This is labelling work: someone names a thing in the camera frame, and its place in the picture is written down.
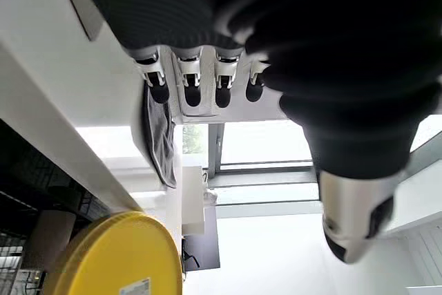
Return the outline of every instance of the yellow bucket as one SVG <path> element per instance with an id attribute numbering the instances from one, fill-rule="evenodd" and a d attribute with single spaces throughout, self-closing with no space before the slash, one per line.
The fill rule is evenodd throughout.
<path id="1" fill-rule="evenodd" d="M 181 295 L 180 257 L 170 233 L 142 212 L 98 220 L 71 241 L 44 295 Z"/>

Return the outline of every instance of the robotic hand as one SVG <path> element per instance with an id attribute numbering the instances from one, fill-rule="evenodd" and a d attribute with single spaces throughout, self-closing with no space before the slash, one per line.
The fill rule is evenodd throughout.
<path id="1" fill-rule="evenodd" d="M 263 81 L 302 125 L 323 228 L 354 263 L 392 217 L 419 122 L 439 103 L 440 0 L 205 0 L 218 32 L 268 60 Z"/>
<path id="2" fill-rule="evenodd" d="M 146 61 L 152 45 L 244 46 L 269 65 L 253 70 L 247 98 L 258 100 L 264 85 L 282 93 L 320 173 L 331 250 L 346 263 L 366 252 L 392 215 L 419 122 L 439 103 L 441 0 L 93 1 L 160 102 L 169 95 Z M 200 102 L 198 54 L 178 55 L 191 106 Z M 217 104 L 226 107 L 237 59 L 217 60 Z"/>

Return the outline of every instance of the label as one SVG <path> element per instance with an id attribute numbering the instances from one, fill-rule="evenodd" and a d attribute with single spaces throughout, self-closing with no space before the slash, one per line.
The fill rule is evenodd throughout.
<path id="1" fill-rule="evenodd" d="M 146 278 L 125 286 L 119 290 L 119 295 L 151 295 L 151 279 Z"/>

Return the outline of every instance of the gray towel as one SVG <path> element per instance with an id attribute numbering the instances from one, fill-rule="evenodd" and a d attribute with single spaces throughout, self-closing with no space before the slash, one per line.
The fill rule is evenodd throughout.
<path id="1" fill-rule="evenodd" d="M 163 184 L 176 188 L 173 172 L 173 129 L 169 104 L 156 103 L 146 82 L 144 82 L 142 109 L 142 135 L 145 150 L 151 157 Z"/>

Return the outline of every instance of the metal rack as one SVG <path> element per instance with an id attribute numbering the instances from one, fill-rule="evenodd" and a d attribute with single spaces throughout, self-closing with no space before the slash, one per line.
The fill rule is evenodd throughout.
<path id="1" fill-rule="evenodd" d="M 26 237 L 0 229 L 0 295 L 9 295 L 14 284 Z"/>

